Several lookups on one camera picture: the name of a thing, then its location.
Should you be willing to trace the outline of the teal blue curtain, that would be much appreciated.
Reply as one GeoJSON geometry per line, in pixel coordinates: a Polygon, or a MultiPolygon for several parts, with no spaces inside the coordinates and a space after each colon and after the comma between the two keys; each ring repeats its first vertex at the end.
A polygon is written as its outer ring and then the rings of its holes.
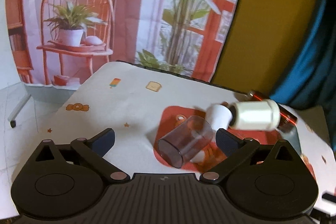
{"type": "Polygon", "coordinates": [[[335,150],[335,0],[319,0],[300,53],[270,97],[297,110],[322,106],[335,150]]]}

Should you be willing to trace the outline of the grey translucent plastic cup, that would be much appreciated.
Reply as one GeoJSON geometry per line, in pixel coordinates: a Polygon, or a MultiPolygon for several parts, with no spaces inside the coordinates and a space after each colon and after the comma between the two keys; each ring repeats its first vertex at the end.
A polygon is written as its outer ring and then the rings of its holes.
{"type": "Polygon", "coordinates": [[[200,116],[191,116],[157,141],[161,158],[174,168],[182,168],[213,139],[214,131],[200,116]]]}

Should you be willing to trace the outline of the red metallic cylinder bottle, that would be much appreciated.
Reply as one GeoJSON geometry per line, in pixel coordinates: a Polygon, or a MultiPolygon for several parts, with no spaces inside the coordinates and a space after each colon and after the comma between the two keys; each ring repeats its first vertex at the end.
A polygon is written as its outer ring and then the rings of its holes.
{"type": "MultiPolygon", "coordinates": [[[[269,97],[255,90],[251,90],[248,93],[248,98],[250,101],[262,101],[269,99],[269,97]]],[[[289,133],[295,128],[297,124],[297,117],[282,107],[279,103],[277,105],[280,109],[280,123],[277,130],[283,133],[289,133]]]]}

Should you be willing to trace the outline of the large white plastic cup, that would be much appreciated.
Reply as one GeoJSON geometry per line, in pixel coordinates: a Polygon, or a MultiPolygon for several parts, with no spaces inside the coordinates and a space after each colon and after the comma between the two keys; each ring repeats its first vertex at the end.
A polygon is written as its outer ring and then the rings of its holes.
{"type": "Polygon", "coordinates": [[[235,102],[229,110],[235,130],[273,131],[280,123],[280,108],[273,100],[235,102]]]}

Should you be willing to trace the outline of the printed living room backdrop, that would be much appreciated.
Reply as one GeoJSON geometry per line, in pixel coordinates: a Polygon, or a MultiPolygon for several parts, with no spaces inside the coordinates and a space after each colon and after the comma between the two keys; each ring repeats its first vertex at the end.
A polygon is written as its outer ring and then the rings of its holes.
{"type": "Polygon", "coordinates": [[[126,61],[210,81],[238,0],[6,0],[18,76],[76,88],[126,61]]]}

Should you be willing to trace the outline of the white patterned tablecloth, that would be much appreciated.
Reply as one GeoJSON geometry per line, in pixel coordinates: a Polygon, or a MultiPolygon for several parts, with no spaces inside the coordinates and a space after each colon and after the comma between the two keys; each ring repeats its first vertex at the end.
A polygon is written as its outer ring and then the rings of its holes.
{"type": "Polygon", "coordinates": [[[242,94],[127,63],[103,65],[77,91],[16,84],[1,90],[1,218],[17,215],[10,197],[16,175],[43,139],[66,144],[106,128],[116,143],[107,161],[128,174],[173,173],[154,154],[165,110],[175,119],[242,94]]]}

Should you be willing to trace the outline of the small white paper cup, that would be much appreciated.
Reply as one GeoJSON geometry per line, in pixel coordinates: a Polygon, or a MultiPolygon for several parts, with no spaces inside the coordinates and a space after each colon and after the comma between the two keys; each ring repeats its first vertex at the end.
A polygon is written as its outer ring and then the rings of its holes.
{"type": "Polygon", "coordinates": [[[232,113],[226,106],[213,104],[206,110],[205,120],[214,131],[228,129],[232,120],[232,113]]]}

